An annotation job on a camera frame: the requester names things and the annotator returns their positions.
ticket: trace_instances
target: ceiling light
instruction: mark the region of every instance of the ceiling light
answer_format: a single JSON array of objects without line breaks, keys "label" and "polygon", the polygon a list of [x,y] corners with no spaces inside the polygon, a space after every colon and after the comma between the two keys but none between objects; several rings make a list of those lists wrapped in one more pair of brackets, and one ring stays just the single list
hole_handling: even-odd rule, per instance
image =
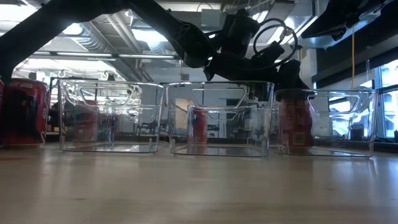
[{"label": "ceiling light", "polygon": [[67,35],[79,35],[83,32],[83,28],[81,28],[80,24],[72,24],[62,32]]},{"label": "ceiling light", "polygon": [[35,11],[36,9],[29,6],[0,4],[0,21],[22,22]]},{"label": "ceiling light", "polygon": [[252,18],[254,20],[257,20],[258,23],[264,21],[264,19],[266,18],[268,14],[268,11],[262,11],[262,12],[258,12],[255,15],[252,16]]},{"label": "ceiling light", "polygon": [[33,55],[51,55],[51,53],[50,52],[37,51],[37,52],[34,52]]},{"label": "ceiling light", "polygon": [[145,41],[147,43],[158,43],[158,42],[166,42],[168,41],[162,34],[154,31],[154,30],[131,30],[137,40]]},{"label": "ceiling light", "polygon": [[107,61],[107,62],[115,62],[116,58],[87,58],[87,60],[93,60],[93,61]]},{"label": "ceiling light", "polygon": [[99,53],[78,53],[78,52],[57,52],[59,56],[76,56],[76,57],[112,57],[112,54]]},{"label": "ceiling light", "polygon": [[316,21],[316,19],[318,19],[318,16],[314,16],[302,29],[300,29],[300,30],[296,33],[297,37],[300,37],[301,34],[302,34],[306,29],[308,29],[308,28],[310,27],[310,25],[312,25],[312,24]]},{"label": "ceiling light", "polygon": [[169,59],[173,60],[177,55],[139,55],[139,54],[120,54],[121,58],[141,58],[141,59]]},{"label": "ceiling light", "polygon": [[[286,18],[285,24],[286,24],[287,27],[290,27],[290,28],[294,29],[294,21],[291,18],[289,18],[289,17]],[[280,36],[281,36],[283,31],[284,31],[283,27],[279,27],[278,29],[276,29],[276,31],[274,32],[272,37],[268,40],[267,44],[271,44],[273,41],[278,42],[280,40]],[[288,37],[284,37],[284,39],[283,39],[283,41],[288,41],[288,40],[289,40]]]}]

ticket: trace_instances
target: soda can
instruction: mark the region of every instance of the soda can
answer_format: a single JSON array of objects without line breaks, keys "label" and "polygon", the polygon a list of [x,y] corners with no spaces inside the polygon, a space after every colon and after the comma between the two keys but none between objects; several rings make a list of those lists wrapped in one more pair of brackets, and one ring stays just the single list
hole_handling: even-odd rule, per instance
[{"label": "soda can", "polygon": [[188,140],[196,143],[207,142],[207,113],[196,106],[188,106]]},{"label": "soda can", "polygon": [[79,141],[96,141],[98,132],[98,119],[100,114],[96,107],[97,101],[86,100],[75,106],[75,139]]},{"label": "soda can", "polygon": [[45,144],[50,92],[44,82],[12,78],[5,87],[1,114],[3,146]]},{"label": "soda can", "polygon": [[313,146],[312,118],[307,100],[283,99],[279,104],[279,134],[287,147]]}]

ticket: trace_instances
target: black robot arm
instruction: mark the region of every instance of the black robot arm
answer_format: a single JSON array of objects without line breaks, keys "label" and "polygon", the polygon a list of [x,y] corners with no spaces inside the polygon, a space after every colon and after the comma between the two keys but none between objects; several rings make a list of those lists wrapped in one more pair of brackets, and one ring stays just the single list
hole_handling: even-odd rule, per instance
[{"label": "black robot arm", "polygon": [[2,79],[9,81],[15,66],[72,23],[123,9],[132,9],[165,35],[188,66],[197,68],[207,63],[212,48],[204,33],[177,20],[153,0],[51,0],[0,38]]},{"label": "black robot arm", "polygon": [[[13,69],[19,63],[71,24],[90,21],[102,14],[112,14],[123,9],[132,9],[164,35],[186,65],[192,68],[205,67],[207,80],[211,80],[214,74],[219,74],[228,80],[270,81],[281,85],[280,88],[306,88],[301,80],[288,85],[280,82],[280,80],[296,80],[300,69],[299,62],[290,63],[285,65],[283,74],[278,73],[276,67],[285,64],[293,55],[292,53],[289,58],[274,63],[284,53],[279,45],[280,42],[274,42],[268,48],[258,52],[255,48],[256,54],[253,58],[245,57],[250,40],[259,28],[277,19],[268,19],[258,23],[251,19],[245,10],[241,10],[234,15],[228,15],[223,29],[212,32],[216,34],[216,37],[210,39],[209,33],[205,34],[195,25],[174,18],[153,0],[51,0],[0,37],[2,80],[8,83]],[[268,28],[283,27],[284,32],[291,30],[283,21],[277,22],[280,22],[280,25]]]}]

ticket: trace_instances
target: table surface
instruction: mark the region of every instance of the table surface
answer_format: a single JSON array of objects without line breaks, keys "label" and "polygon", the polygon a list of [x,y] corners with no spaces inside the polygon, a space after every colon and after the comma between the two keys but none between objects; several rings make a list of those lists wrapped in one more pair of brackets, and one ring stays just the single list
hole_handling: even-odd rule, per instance
[{"label": "table surface", "polygon": [[0,223],[397,223],[398,157],[0,151]]}]

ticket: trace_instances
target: glass wall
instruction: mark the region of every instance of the glass wall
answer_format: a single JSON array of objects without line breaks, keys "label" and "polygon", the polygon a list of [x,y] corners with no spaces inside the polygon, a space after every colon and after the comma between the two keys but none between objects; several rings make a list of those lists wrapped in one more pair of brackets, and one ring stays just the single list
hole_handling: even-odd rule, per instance
[{"label": "glass wall", "polygon": [[[380,91],[380,100],[382,101],[378,106],[378,113],[381,116],[377,117],[377,137],[379,138],[394,138],[394,131],[398,129],[398,60],[387,63],[383,66],[372,70],[372,80],[365,79],[363,75],[358,75],[356,83],[359,82],[359,87]],[[340,81],[326,88],[350,88],[351,79]],[[330,98],[330,111],[349,111],[351,102],[347,98]],[[333,132],[335,136],[340,136],[346,133],[347,122],[341,119],[333,119]]]},{"label": "glass wall", "polygon": [[384,122],[379,125],[379,137],[393,138],[398,129],[398,60],[380,67],[379,88],[382,91],[382,107]]}]

